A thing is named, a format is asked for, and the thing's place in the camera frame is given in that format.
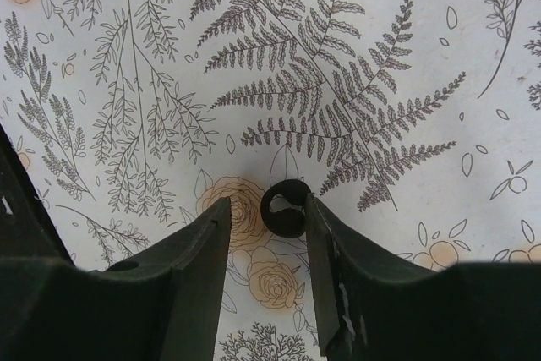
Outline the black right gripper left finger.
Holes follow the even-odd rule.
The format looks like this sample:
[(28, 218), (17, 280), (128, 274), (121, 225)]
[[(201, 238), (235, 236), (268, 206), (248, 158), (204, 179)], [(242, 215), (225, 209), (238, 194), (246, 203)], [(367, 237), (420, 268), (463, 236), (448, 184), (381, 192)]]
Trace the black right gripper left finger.
[(230, 228), (221, 198), (104, 271), (49, 257), (3, 260), (2, 359), (212, 359)]

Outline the black earbud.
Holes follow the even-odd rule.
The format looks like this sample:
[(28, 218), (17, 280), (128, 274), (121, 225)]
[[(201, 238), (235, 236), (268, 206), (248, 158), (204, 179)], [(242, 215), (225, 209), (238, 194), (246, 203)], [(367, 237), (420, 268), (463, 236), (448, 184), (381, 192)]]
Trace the black earbud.
[[(260, 202), (260, 215), (265, 226), (281, 238), (299, 238), (305, 233), (304, 206), (311, 194), (309, 186), (299, 179), (287, 179), (271, 186)], [(271, 201), (280, 195), (291, 207), (271, 210)]]

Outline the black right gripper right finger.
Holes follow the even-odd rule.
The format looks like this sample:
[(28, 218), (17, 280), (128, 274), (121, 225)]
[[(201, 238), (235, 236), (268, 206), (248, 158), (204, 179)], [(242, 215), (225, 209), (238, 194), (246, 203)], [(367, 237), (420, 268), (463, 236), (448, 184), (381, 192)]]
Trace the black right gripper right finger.
[(305, 203), (320, 353), (329, 360), (537, 360), (540, 266), (415, 265)]

